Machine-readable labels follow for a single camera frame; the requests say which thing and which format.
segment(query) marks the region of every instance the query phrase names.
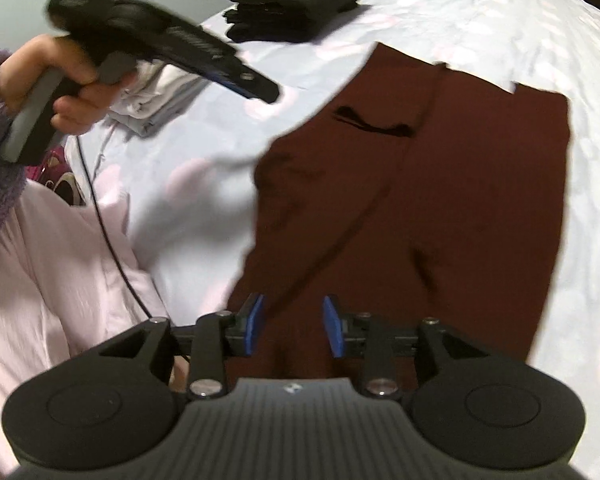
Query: pant leg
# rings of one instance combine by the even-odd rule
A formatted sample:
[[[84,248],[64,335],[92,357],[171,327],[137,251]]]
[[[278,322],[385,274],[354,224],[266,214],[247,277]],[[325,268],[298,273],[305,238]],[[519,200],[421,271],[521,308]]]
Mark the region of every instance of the pant leg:
[[[114,206],[105,215],[116,252],[152,314],[165,315],[115,229],[123,207]],[[0,412],[23,381],[142,319],[93,212],[28,183],[0,231]],[[0,425],[0,478],[16,465]]]

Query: human hand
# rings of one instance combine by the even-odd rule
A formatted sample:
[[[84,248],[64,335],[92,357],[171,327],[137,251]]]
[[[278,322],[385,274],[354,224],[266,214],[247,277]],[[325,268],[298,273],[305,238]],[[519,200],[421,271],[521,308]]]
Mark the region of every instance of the human hand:
[[[29,90],[51,66],[82,85],[78,96],[63,96],[54,103],[51,125],[69,135],[83,134],[103,119],[120,92],[136,80],[136,74],[129,73],[115,85],[98,83],[96,67],[75,41],[38,36],[0,65],[0,97],[11,113],[18,113]]]

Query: light blue bedsheet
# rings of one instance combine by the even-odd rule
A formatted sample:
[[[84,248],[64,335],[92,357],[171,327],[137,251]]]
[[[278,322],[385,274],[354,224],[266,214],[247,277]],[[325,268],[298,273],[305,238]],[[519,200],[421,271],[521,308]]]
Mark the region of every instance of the light blue bedsheet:
[[[571,100],[573,133],[566,222],[530,362],[585,401],[587,433],[573,464],[600,479],[600,12],[581,0],[362,4],[313,43],[242,46],[248,63],[284,85],[279,104],[211,84],[151,139],[96,127],[84,139],[92,171],[130,193],[138,259],[174,322],[190,324],[222,305],[253,243],[254,164],[273,138],[330,100],[373,42],[505,89],[517,81],[562,92]],[[206,26],[226,30],[221,16]]]

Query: metal screw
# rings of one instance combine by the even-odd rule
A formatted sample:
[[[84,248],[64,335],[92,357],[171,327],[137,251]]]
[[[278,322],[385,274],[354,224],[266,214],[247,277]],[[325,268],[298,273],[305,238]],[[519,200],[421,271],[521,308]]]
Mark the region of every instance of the metal screw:
[[[196,396],[210,397],[222,391],[222,384],[215,379],[198,379],[190,384],[189,390]]]
[[[296,393],[302,391],[302,386],[298,383],[289,383],[286,386],[283,386],[282,389],[285,390],[288,394],[295,395]]]
[[[398,384],[391,379],[372,379],[366,384],[366,390],[378,397],[386,397],[398,391]]]

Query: gripper handle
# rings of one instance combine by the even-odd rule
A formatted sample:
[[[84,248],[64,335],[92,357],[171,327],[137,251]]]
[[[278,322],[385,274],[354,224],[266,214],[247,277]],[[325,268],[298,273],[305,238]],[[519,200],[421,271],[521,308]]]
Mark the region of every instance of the gripper handle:
[[[138,58],[116,50],[106,55],[98,67],[99,81],[115,84],[135,70]],[[37,166],[45,153],[57,146],[63,137],[51,125],[56,99],[76,96],[81,86],[64,76],[58,68],[49,68],[30,90],[22,110],[14,118],[1,146],[2,159],[23,166]]]

